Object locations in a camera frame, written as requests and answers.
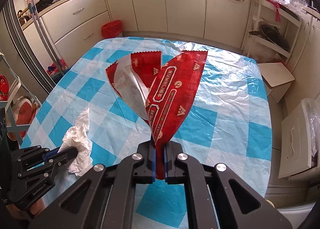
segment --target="floor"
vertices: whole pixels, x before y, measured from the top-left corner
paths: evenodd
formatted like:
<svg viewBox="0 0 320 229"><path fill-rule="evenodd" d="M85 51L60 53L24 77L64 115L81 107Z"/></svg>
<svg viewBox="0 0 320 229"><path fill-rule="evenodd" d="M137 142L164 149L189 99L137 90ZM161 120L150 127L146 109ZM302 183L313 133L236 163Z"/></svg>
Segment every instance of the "floor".
<svg viewBox="0 0 320 229"><path fill-rule="evenodd" d="M272 126L271 171L266 199L273 202L276 208L302 203L307 195L309 182L289 181L278 178L281 157L281 121L287 116L282 102L276 104L272 96L268 96Z"/></svg>

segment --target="red trash can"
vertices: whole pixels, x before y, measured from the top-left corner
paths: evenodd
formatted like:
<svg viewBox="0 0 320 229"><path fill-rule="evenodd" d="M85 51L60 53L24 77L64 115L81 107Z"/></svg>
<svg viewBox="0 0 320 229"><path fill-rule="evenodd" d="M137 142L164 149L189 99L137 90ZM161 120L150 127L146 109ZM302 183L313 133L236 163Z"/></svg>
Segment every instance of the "red trash can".
<svg viewBox="0 0 320 229"><path fill-rule="evenodd" d="M122 37L121 20L111 21L101 28L101 34L104 39Z"/></svg>

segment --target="checkered tablecloth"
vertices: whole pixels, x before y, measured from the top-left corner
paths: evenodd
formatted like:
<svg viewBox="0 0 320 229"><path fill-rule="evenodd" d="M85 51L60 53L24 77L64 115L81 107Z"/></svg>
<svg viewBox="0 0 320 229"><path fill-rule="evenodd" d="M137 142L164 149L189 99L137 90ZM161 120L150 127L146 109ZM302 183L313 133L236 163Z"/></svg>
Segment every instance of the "checkered tablecloth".
<svg viewBox="0 0 320 229"><path fill-rule="evenodd" d="M271 121L264 84L254 60L195 43L151 38L103 40L90 49L61 79L42 105L22 144L55 148L86 108L93 164L110 166L136 152L150 139L150 128L112 90L105 69L141 51L162 51L163 63L181 50L207 50L208 57L195 101L173 141L201 163L222 162L264 196L271 160ZM61 170L48 204L75 181ZM187 228L182 185L156 180L138 185L132 228Z"/></svg>

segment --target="white paper towel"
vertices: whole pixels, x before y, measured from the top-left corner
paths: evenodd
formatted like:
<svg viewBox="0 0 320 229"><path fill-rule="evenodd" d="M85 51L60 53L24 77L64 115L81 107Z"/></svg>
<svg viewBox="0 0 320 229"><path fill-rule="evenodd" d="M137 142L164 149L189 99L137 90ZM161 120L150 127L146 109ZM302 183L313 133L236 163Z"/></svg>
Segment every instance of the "white paper towel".
<svg viewBox="0 0 320 229"><path fill-rule="evenodd" d="M77 157L71 162L67 168L70 173L76 176L83 176L90 168L92 168L92 141L87 137L89 130L89 108L85 109L76 119L75 126L70 127L62 139L62 145L58 152L69 147L78 149Z"/></svg>

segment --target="silver screw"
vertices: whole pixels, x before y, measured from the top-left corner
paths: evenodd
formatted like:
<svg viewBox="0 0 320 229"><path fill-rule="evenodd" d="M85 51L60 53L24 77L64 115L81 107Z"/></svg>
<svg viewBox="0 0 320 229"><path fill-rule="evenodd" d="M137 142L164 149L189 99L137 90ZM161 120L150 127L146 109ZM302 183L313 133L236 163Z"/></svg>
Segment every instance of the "silver screw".
<svg viewBox="0 0 320 229"><path fill-rule="evenodd" d="M97 165L94 165L93 169L97 172L100 172L104 170L104 166L102 164L97 164Z"/></svg>
<svg viewBox="0 0 320 229"><path fill-rule="evenodd" d="M188 155L186 153L180 153L180 154L178 154L177 157L180 160L186 160L188 158Z"/></svg>
<svg viewBox="0 0 320 229"><path fill-rule="evenodd" d="M223 172L227 169L227 166L223 163L219 163L219 164L217 164L216 169L220 172Z"/></svg>
<svg viewBox="0 0 320 229"><path fill-rule="evenodd" d="M132 155L132 158L133 158L134 160L140 160L140 159L142 159L142 155L141 155L140 153L134 153L134 154Z"/></svg>

